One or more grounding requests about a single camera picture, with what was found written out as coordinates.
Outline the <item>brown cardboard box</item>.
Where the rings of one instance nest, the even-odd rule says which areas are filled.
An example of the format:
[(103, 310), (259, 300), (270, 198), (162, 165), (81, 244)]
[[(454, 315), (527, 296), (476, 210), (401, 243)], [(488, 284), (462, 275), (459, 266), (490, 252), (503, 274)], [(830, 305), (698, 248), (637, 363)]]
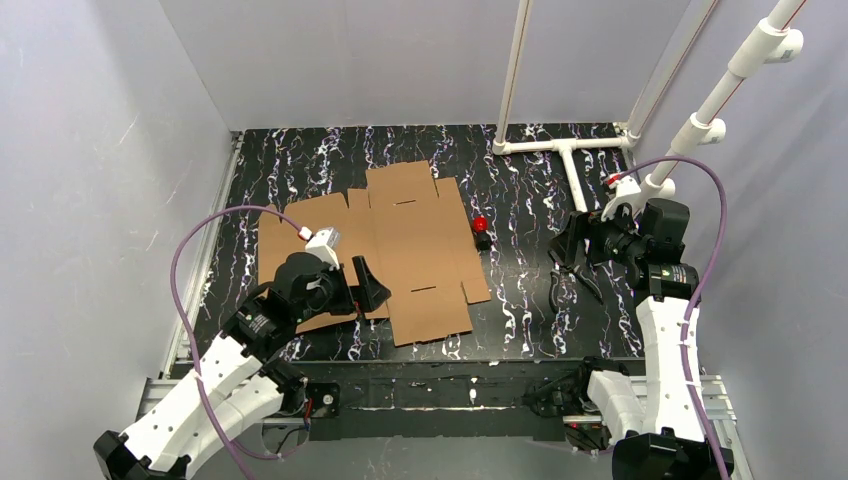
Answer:
[(471, 304), (491, 294), (471, 222), (453, 177), (436, 179), (425, 161), (369, 169), (364, 189), (298, 201), (285, 214), (312, 230), (333, 227), (351, 284), (361, 255), (391, 292), (372, 318), (387, 318), (395, 345), (471, 331)]

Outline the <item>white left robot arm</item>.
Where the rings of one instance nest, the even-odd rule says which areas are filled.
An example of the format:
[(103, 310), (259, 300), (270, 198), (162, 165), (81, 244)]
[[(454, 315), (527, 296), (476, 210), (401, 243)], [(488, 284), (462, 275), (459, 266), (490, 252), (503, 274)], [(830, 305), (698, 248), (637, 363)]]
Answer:
[(106, 431), (93, 450), (107, 479), (190, 479), (245, 430), (278, 413), (307, 421), (324, 390), (282, 358), (298, 327), (322, 314), (374, 312), (391, 291), (362, 256), (355, 284), (305, 252), (289, 255), (275, 277), (249, 295), (194, 370), (121, 432)]

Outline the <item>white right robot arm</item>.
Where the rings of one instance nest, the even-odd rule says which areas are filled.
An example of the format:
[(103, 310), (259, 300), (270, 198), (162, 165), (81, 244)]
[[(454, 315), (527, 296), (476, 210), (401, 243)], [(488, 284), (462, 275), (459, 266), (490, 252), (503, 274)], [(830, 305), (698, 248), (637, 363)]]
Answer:
[(643, 335), (646, 394), (639, 397), (619, 366), (588, 361), (584, 397), (600, 411), (610, 437), (615, 479), (727, 479), (731, 450), (721, 446), (697, 379), (696, 329), (701, 278), (682, 262), (687, 206), (647, 202), (639, 221), (628, 205), (608, 218), (572, 212), (550, 242), (564, 267), (624, 266)]

